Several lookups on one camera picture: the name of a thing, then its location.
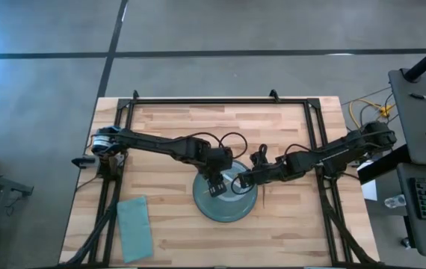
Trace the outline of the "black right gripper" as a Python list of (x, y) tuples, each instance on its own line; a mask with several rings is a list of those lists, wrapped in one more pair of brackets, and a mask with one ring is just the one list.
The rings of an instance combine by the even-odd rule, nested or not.
[(276, 163), (255, 164), (252, 170), (245, 170), (239, 174), (240, 186), (250, 188), (270, 182), (286, 182), (287, 169), (284, 161)]

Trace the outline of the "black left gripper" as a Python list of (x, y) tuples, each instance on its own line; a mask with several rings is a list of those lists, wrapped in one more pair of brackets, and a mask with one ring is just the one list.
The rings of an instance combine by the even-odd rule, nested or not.
[(227, 191), (221, 173), (231, 168), (231, 164), (223, 166), (206, 165), (200, 168), (200, 174), (205, 180), (208, 180), (208, 192), (211, 197), (217, 197)]

